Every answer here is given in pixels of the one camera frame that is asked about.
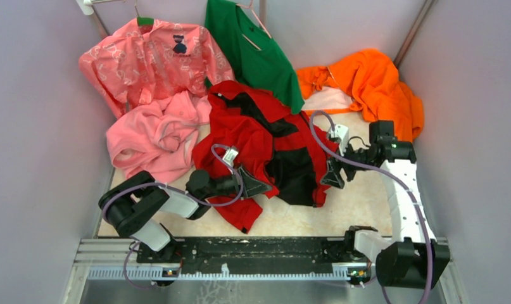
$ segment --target clothes hanger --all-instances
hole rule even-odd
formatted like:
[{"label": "clothes hanger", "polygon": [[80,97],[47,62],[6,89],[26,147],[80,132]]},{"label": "clothes hanger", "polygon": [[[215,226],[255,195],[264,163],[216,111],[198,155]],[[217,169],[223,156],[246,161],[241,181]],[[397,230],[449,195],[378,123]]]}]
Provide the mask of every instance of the clothes hanger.
[{"label": "clothes hanger", "polygon": [[[259,17],[257,16],[257,14],[255,13],[255,11],[253,10],[253,0],[250,0],[249,2],[249,6],[245,6],[245,5],[242,5],[240,3],[237,3],[237,6],[241,7],[241,8],[247,8],[251,11],[251,13],[253,14],[253,16],[255,17],[255,19],[257,20],[257,22],[259,23],[259,25],[261,26],[261,28],[265,31],[265,33],[267,33],[268,35],[268,38],[272,38],[272,36],[270,35],[270,33],[268,32],[267,28],[265,27],[265,25],[261,22],[261,20],[259,19]],[[261,51],[261,48],[257,46],[257,44],[255,44],[253,41],[251,41],[246,35],[242,34],[242,36],[249,42],[251,43],[252,46],[254,46],[257,50]]]},{"label": "clothes hanger", "polygon": [[139,11],[137,10],[137,0],[134,1],[134,9],[136,10],[136,20],[138,23],[138,26],[144,26],[144,25],[153,25],[155,23],[155,19],[150,17],[142,17],[139,15]]}]

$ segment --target green shirt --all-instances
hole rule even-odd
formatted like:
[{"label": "green shirt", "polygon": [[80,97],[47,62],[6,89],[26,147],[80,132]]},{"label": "green shirt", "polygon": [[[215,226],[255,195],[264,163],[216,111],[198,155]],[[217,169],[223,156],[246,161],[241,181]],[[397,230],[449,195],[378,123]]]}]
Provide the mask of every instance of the green shirt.
[{"label": "green shirt", "polygon": [[[293,66],[267,33],[240,8],[227,0],[208,0],[205,27],[231,64],[238,82],[266,89],[291,112],[300,112],[304,100]],[[261,50],[256,49],[242,34]]]}]

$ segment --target pink patterned shirt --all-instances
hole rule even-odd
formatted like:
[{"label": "pink patterned shirt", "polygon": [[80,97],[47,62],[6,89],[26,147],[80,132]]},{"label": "pink patterned shirt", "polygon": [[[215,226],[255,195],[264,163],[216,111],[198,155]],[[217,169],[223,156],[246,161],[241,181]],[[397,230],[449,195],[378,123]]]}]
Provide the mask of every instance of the pink patterned shirt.
[{"label": "pink patterned shirt", "polygon": [[133,19],[85,52],[79,66],[117,118],[185,90],[204,96],[205,77],[212,84],[234,80],[206,28],[156,19],[141,27]]}]

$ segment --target floor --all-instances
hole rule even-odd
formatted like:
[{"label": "floor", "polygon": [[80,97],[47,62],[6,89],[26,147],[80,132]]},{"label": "floor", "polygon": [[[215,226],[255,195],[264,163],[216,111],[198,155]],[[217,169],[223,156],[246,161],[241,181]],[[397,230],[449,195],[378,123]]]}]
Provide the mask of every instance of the floor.
[{"label": "floor", "polygon": [[[332,115],[337,124],[350,128],[350,136],[361,136],[369,140],[369,125],[359,113]],[[316,117],[315,124],[323,130],[330,126],[324,117]],[[203,126],[200,139],[209,133]],[[361,141],[352,141],[355,149]],[[191,171],[171,183],[185,189]],[[112,187],[124,181],[123,173],[117,170]],[[255,200],[262,206],[263,213],[254,223],[249,236],[343,236],[351,225],[370,225],[382,235],[391,235],[391,218],[386,199],[386,190],[377,172],[359,172],[355,179],[346,183],[344,189],[331,188],[327,191],[326,203],[322,208],[290,206],[279,198],[267,199],[259,195]],[[245,236],[226,222],[216,210],[209,210],[198,220],[190,221],[169,213],[157,213],[155,220],[161,222],[174,236]],[[114,228],[102,222],[99,236],[116,236]]]}]

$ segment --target pink hanger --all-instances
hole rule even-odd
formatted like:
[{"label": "pink hanger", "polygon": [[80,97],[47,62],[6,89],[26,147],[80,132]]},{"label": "pink hanger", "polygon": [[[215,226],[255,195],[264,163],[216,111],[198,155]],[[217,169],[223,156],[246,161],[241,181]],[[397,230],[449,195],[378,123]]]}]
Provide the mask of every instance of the pink hanger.
[{"label": "pink hanger", "polygon": [[[253,0],[251,0],[249,2],[249,6],[245,6],[245,5],[242,5],[242,4],[239,4],[237,3],[237,6],[240,6],[241,8],[247,8],[251,11],[251,13],[253,14],[253,16],[255,17],[255,19],[257,19],[257,22],[259,22],[259,25],[261,25],[261,28],[265,31],[265,33],[267,33],[268,37],[271,39],[272,36],[270,35],[270,33],[268,32],[267,28],[265,27],[265,25],[261,22],[261,20],[259,19],[259,17],[257,16],[257,14],[255,13],[255,11],[253,10]],[[251,43],[251,45],[253,45],[255,48],[257,48],[259,51],[261,50],[260,47],[257,46],[257,44],[255,44],[253,41],[251,41],[248,37],[246,37],[246,35],[242,34],[242,36],[249,42]]]}]

